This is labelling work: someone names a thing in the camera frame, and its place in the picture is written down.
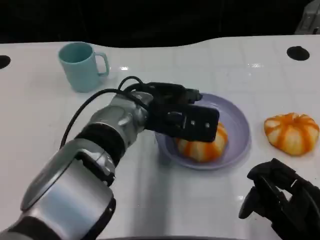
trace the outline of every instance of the black hole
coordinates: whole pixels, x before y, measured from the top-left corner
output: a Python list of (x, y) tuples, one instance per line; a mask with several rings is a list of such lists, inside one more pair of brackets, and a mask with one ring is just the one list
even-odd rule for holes
[(286, 54), (288, 54), (291, 59), (297, 61), (305, 61), (310, 57), (309, 52), (301, 46), (289, 47)]
[(10, 57), (6, 55), (0, 55), (0, 69), (4, 69), (11, 62)]

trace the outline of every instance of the table surface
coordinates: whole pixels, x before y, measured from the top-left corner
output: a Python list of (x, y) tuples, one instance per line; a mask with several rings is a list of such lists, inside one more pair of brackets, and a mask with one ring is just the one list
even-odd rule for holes
[[(71, 90), (57, 58), (66, 43), (2, 44), (11, 64), (0, 70), (0, 229), (20, 214), (23, 194), (57, 151), (63, 132), (91, 93)], [(287, 56), (302, 46), (306, 61)], [(110, 75), (100, 88), (116, 88), (130, 75), (145, 82), (183, 84), (226, 98), (248, 119), (251, 149), (239, 164), (217, 171), (197, 171), (159, 155), (151, 131), (141, 133), (116, 169), (112, 185), (117, 208), (101, 237), (192, 235), (250, 240), (279, 239), (270, 222), (256, 214), (238, 218), (253, 186), (246, 178), (255, 165), (278, 158), (320, 186), (320, 147), (302, 157), (273, 148), (263, 131), (267, 117), (306, 113), (320, 124), (320, 38), (263, 36), (218, 38), (166, 48), (94, 46), (107, 54)], [(103, 71), (102, 59), (97, 59)], [(101, 96), (74, 125), (75, 136), (92, 113), (109, 103)]]

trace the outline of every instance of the black cable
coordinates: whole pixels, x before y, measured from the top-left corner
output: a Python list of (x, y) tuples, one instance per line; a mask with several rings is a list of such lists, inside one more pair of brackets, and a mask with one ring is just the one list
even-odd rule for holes
[(145, 85), (144, 82), (141, 81), (141, 79), (138, 78), (137, 76), (127, 76), (125, 79), (123, 79), (123, 80), (120, 82), (120, 84), (119, 84), (119, 86), (118, 86), (118, 90), (121, 90), (121, 88), (122, 88), (122, 86), (125, 84), (125, 82), (128, 81), (128, 80), (130, 80), (130, 79), (136, 80), (136, 81), (137, 81), (140, 85), (142, 85), (142, 86)]
[(129, 92), (124, 92), (122, 90), (119, 89), (114, 89), (114, 88), (107, 88), (107, 89), (103, 89), (101, 91), (96, 92), (95, 94), (93, 94), (91, 97), (89, 97), (80, 107), (79, 109), (75, 112), (75, 114), (73, 115), (73, 117), (71, 118), (68, 126), (66, 127), (62, 140), (61, 140), (61, 144), (60, 144), (60, 149), (66, 144), (67, 141), (67, 137), (68, 134), (72, 128), (72, 126), (74, 125), (75, 121), (77, 120), (78, 116), (80, 115), (80, 113), (83, 111), (83, 109), (89, 104), (91, 103), (94, 99), (96, 99), (97, 97), (99, 97), (102, 94), (107, 94), (107, 93), (115, 93), (115, 94), (120, 94), (125, 96), (127, 99), (130, 99), (131, 101), (133, 101), (135, 104), (141, 106), (142, 108), (144, 108), (145, 110), (147, 110), (147, 112), (149, 111), (149, 107), (144, 104), (140, 99), (136, 98), (135, 96), (132, 96)]

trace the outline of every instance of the silver robot arm segment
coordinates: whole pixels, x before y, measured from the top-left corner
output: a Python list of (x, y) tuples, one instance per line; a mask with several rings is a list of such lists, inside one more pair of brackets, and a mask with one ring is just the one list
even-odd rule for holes
[[(153, 100), (145, 92), (132, 95), (146, 105)], [(147, 117), (145, 109), (116, 95), (33, 180), (20, 218), (0, 233), (0, 240), (96, 239), (116, 208), (109, 188), (115, 168)]]

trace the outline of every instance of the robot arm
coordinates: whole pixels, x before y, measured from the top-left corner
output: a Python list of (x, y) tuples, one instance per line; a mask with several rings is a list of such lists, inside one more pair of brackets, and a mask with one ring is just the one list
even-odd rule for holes
[(149, 83), (125, 92), (149, 110), (117, 94), (97, 111), (30, 184), (20, 218), (0, 234), (1, 240), (96, 239), (116, 208), (109, 188), (115, 168), (144, 129), (190, 141), (214, 140), (219, 112), (192, 105), (202, 97), (198, 91)]

